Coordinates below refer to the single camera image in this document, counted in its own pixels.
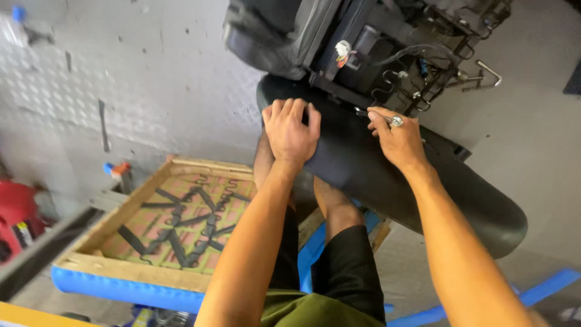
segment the wooden frame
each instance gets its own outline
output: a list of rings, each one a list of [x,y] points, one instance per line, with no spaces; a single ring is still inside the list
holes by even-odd
[[[183,157],[169,158],[142,186],[133,191],[123,204],[93,225],[53,265],[98,276],[204,293],[211,275],[105,258],[99,250],[101,244],[116,233],[121,224],[131,219],[141,204],[151,197],[155,189],[166,179],[193,173],[253,180],[252,169],[246,165]]]

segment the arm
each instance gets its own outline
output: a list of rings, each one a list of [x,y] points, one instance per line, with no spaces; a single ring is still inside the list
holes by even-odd
[[[214,270],[196,326],[257,326],[272,277],[292,183],[313,156],[321,115],[305,103],[276,100],[263,111],[276,158],[264,184],[240,218]]]
[[[369,108],[369,128],[383,154],[408,180],[418,203],[432,281],[453,326],[532,326],[470,224],[442,186],[425,157],[417,119],[403,117],[391,128],[382,116],[396,113]]]

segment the hand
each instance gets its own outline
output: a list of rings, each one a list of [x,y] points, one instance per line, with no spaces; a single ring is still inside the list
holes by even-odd
[[[403,124],[390,127],[383,117],[393,117],[397,115],[396,112],[377,106],[367,108],[367,111],[371,120],[367,128],[374,130],[374,136],[379,136],[381,150],[392,164],[406,177],[419,169],[430,170],[431,165],[424,153],[417,119],[398,115],[403,119]]]
[[[301,122],[305,106],[304,100],[291,98],[274,100],[262,111],[274,158],[299,169],[315,153],[321,132],[321,114],[313,104],[308,105],[309,126]]]

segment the leg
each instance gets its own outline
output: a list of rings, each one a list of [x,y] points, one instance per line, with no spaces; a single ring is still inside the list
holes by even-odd
[[[385,324],[383,291],[363,215],[341,191],[317,177],[314,189],[325,216],[326,239],[311,267],[313,291]]]
[[[345,194],[323,182],[319,177],[313,177],[315,198],[317,198],[317,203],[326,221],[325,245],[329,244],[329,241],[343,230],[365,225],[363,215]]]
[[[254,159],[254,183],[259,190],[266,180],[266,176],[274,163],[274,155],[270,150],[268,136],[263,131],[256,150]],[[286,208],[285,223],[282,230],[281,245],[278,249],[277,261],[274,264],[274,272],[269,289],[299,289],[299,270],[296,265],[299,256],[299,228],[295,211],[291,207]]]

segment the seat back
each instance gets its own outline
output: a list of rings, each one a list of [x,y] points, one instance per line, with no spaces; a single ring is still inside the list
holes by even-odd
[[[275,99],[302,98],[321,112],[321,137],[305,167],[327,183],[422,233],[417,204],[404,176],[384,156],[367,129],[368,119],[328,99],[326,93],[275,76],[265,76],[257,89],[260,108]],[[526,216],[511,199],[458,160],[454,152],[423,129],[428,160],[468,222],[494,258],[514,250],[528,228]]]
[[[342,0],[231,0],[226,47],[248,65],[300,80]]]

